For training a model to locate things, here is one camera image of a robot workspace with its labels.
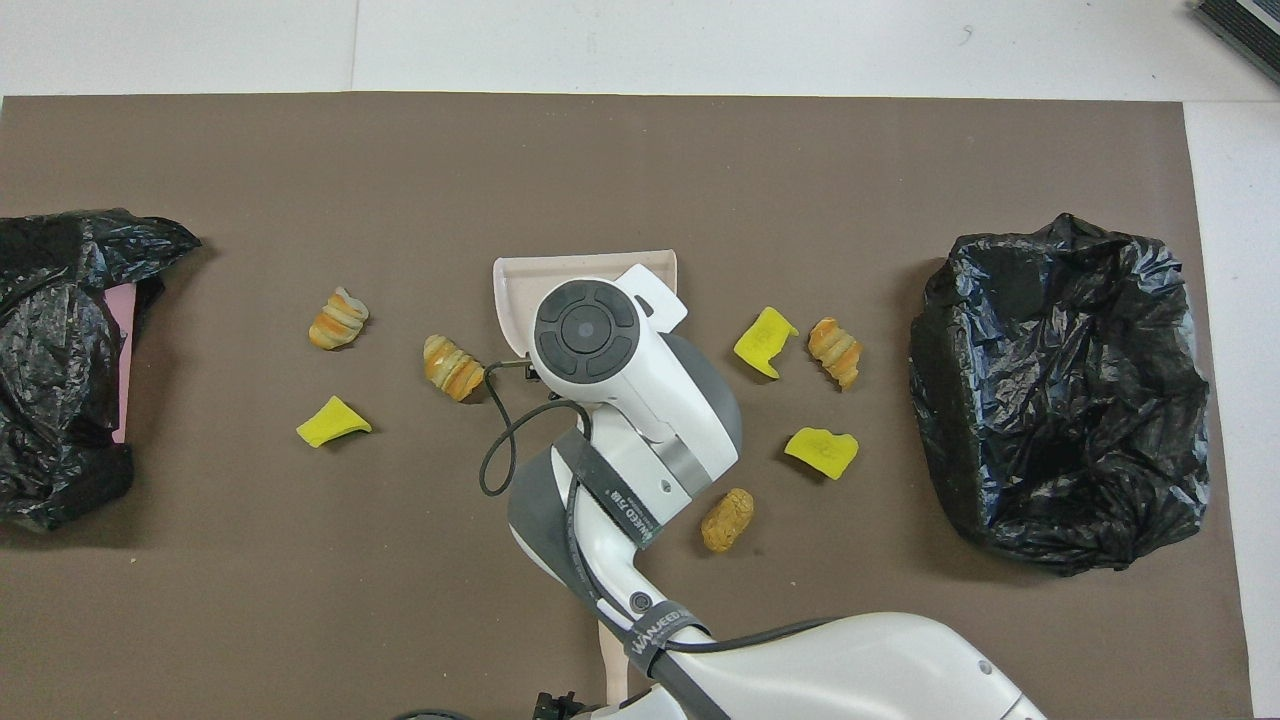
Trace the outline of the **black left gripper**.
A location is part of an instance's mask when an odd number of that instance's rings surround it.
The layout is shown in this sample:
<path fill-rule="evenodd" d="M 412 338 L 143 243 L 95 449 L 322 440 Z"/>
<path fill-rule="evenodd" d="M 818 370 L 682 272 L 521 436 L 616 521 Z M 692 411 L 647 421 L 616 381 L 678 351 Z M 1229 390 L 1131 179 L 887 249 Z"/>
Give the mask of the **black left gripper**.
<path fill-rule="evenodd" d="M 575 691 L 563 694 L 540 692 L 535 702 L 535 720 L 589 719 L 600 705 L 582 702 Z"/>

